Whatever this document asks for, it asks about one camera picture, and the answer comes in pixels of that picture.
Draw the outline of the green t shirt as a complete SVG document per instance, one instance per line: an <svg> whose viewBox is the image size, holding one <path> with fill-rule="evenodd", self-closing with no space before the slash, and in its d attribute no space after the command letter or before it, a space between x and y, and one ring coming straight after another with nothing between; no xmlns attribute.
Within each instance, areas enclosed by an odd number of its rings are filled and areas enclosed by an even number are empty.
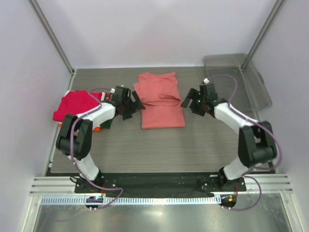
<svg viewBox="0 0 309 232"><path fill-rule="evenodd" d="M100 124L102 129L110 129L113 119L109 119Z"/></svg>

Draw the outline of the salmon pink t shirt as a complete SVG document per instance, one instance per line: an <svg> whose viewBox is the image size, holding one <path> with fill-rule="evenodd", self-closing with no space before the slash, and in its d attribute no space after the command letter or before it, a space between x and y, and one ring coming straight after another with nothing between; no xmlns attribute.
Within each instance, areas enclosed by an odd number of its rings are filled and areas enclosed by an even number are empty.
<svg viewBox="0 0 309 232"><path fill-rule="evenodd" d="M141 111L141 128L185 127L176 73L145 72L138 75L138 80L133 87L145 106Z"/></svg>

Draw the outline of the magenta t shirt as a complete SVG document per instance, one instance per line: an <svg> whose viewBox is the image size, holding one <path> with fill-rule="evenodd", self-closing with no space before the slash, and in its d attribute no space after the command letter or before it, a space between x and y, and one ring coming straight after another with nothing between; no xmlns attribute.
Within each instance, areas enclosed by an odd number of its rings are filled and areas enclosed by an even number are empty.
<svg viewBox="0 0 309 232"><path fill-rule="evenodd" d="M99 103L85 90L68 91L62 97L58 109L53 113L53 121L62 123L67 114L81 114L98 106Z"/></svg>

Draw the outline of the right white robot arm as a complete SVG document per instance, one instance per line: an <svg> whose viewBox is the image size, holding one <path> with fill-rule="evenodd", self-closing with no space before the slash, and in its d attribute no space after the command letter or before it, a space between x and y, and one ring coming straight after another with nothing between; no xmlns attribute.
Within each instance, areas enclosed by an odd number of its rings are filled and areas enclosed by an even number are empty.
<svg viewBox="0 0 309 232"><path fill-rule="evenodd" d="M259 122L234 108L226 99L218 98L212 83L201 84L199 90L191 88L181 107L204 116L211 115L229 126L238 136L238 156L218 172L218 187L231 190L252 168L277 157L277 148L269 122Z"/></svg>

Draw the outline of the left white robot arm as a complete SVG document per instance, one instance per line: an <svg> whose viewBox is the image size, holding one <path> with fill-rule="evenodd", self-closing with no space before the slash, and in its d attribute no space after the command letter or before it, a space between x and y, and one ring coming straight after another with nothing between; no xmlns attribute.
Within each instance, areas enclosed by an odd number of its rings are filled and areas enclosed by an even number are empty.
<svg viewBox="0 0 309 232"><path fill-rule="evenodd" d="M56 148L76 167L79 178L75 184L97 193L106 188L102 173L90 154L93 129L112 122L117 116L121 116L123 120L132 118L134 113L144 110L145 106L136 91L123 86L117 86L103 100L99 100L89 91L86 94L97 106L78 115L67 114L64 117Z"/></svg>

